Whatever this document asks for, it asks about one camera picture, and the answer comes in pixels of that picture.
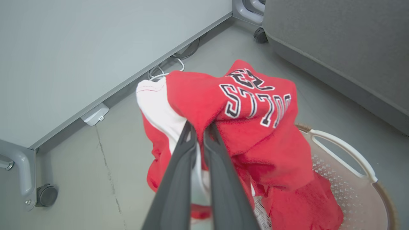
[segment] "white basket handle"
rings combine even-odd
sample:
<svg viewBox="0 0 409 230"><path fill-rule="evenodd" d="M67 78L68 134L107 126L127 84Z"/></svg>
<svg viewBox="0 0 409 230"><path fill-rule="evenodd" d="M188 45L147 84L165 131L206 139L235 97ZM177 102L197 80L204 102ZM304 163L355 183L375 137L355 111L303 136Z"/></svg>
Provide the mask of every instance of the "white basket handle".
<svg viewBox="0 0 409 230"><path fill-rule="evenodd" d="M369 162L363 157L355 148L353 148L350 144L346 143L345 141L329 134L326 132L318 131L311 129L309 132L311 134L312 140L319 145L321 148L323 148L328 154L330 154L334 159L336 159L338 162L343 164L346 168L348 168L351 172L353 172L357 177L360 177L362 179L368 179L370 180L371 183L375 183L378 181L378 178L375 176L375 171L373 170L372 166L369 164ZM353 169L350 165L348 165L345 161L343 161L341 158L339 158L337 155L335 155L331 150L329 150L327 147L325 147L321 142L319 142L315 137L320 137L325 140L331 141L332 143L336 144L340 148L342 148L345 152L347 152L351 157L355 159L359 163L359 165L364 169L366 176L360 174L357 172L355 169Z"/></svg>

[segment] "red fabric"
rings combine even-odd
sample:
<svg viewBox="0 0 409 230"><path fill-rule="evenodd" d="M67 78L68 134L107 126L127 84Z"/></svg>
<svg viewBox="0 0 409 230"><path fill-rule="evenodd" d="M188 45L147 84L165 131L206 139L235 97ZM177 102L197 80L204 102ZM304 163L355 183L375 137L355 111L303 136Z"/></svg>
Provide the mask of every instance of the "red fabric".
<svg viewBox="0 0 409 230"><path fill-rule="evenodd" d="M171 72L166 86L170 106L195 127L199 143L205 128L216 122L252 207L250 182L256 195L263 196L274 230L338 229L342 212L329 182L312 171L310 147L294 125L298 108L293 82L263 75L238 60L221 78ZM169 147L145 117L144 126L156 158L148 184L156 191L170 159ZM192 208L196 218L210 210Z"/></svg>

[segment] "clothing care tag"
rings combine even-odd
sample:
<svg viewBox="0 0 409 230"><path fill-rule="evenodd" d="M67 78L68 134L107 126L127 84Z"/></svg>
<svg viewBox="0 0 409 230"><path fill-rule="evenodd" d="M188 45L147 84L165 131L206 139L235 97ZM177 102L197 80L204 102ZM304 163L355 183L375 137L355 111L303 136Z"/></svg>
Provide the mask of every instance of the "clothing care tag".
<svg viewBox="0 0 409 230"><path fill-rule="evenodd" d="M254 196L254 215L256 215L258 225L261 230L272 230L271 218L267 215L262 203L261 196Z"/></svg>

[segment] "whiteboard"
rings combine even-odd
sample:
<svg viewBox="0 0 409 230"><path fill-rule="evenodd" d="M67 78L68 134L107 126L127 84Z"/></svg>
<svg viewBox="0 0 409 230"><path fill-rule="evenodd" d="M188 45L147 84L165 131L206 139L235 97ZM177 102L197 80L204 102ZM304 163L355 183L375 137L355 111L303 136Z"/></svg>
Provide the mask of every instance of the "whiteboard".
<svg viewBox="0 0 409 230"><path fill-rule="evenodd" d="M1 1L0 139L38 147L230 15L231 0Z"/></svg>

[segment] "basket hole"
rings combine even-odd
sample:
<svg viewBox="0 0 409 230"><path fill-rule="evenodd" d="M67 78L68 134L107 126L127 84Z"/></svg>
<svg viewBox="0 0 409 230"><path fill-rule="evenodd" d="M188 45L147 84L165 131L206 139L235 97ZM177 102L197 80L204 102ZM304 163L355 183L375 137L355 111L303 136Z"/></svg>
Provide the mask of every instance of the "basket hole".
<svg viewBox="0 0 409 230"><path fill-rule="evenodd" d="M349 164L349 166L351 166L357 172L365 175L365 171L359 165L359 163L352 156L350 156L347 152L341 149L341 147L321 137L316 137L316 139L319 142L321 142L325 147L327 147L329 150L331 150L333 153L335 153L335 155L337 155L339 158L341 158L343 161Z"/></svg>

